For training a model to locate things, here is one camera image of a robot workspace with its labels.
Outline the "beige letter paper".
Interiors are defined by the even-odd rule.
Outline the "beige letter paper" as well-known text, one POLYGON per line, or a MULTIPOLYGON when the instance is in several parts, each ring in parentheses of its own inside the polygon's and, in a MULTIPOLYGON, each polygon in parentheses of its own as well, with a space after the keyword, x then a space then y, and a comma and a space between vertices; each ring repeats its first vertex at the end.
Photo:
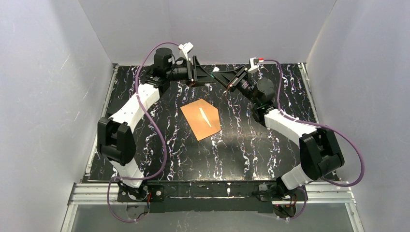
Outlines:
POLYGON ((203 118, 204 121, 207 123, 207 125, 211 128, 212 125, 211 125, 209 119, 207 118, 207 116, 206 116, 204 110, 202 109, 202 107, 200 107, 199 110, 200 110, 200 113, 201 113, 201 115, 202 115, 202 118, 203 118))

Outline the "orange brown envelope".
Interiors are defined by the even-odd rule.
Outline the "orange brown envelope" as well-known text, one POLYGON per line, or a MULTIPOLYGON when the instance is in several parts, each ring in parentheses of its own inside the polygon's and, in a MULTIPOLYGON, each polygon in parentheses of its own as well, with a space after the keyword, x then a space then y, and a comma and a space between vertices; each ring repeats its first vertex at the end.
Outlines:
POLYGON ((195 138, 200 141, 221 130, 220 115, 216 107, 205 101, 199 99, 192 103, 180 107, 185 119, 188 122, 195 138), (202 118, 199 108, 202 107, 212 127, 210 128, 202 118))

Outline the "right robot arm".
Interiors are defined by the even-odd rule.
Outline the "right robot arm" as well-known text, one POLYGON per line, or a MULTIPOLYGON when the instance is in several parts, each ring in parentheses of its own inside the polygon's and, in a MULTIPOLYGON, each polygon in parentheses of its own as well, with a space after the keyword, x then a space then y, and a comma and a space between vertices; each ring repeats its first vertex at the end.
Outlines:
POLYGON ((213 70, 211 77, 227 90, 238 90, 249 99, 253 104, 251 112, 256 122, 279 132, 299 147, 299 165, 278 177, 275 184, 266 190, 257 191, 257 194, 284 197, 294 189, 325 177, 344 165, 345 160, 335 133, 324 127, 287 119, 273 102, 275 89, 270 79, 264 77, 254 82, 245 66, 231 71, 213 70))

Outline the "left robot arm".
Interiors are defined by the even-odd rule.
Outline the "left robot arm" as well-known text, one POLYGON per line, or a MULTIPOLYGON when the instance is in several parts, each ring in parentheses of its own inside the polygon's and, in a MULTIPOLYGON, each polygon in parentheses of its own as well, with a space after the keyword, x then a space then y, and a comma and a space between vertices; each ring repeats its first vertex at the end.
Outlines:
POLYGON ((175 59, 170 48, 157 48, 153 64, 136 75, 135 93, 117 112, 98 121, 98 154, 117 170, 120 189, 136 198, 145 195, 142 183, 147 179, 134 158, 137 147, 133 132, 138 122, 148 115, 148 108, 160 99, 171 82, 181 81, 189 87, 215 82, 196 56, 188 56, 192 43, 180 44, 178 49, 180 57, 175 59))

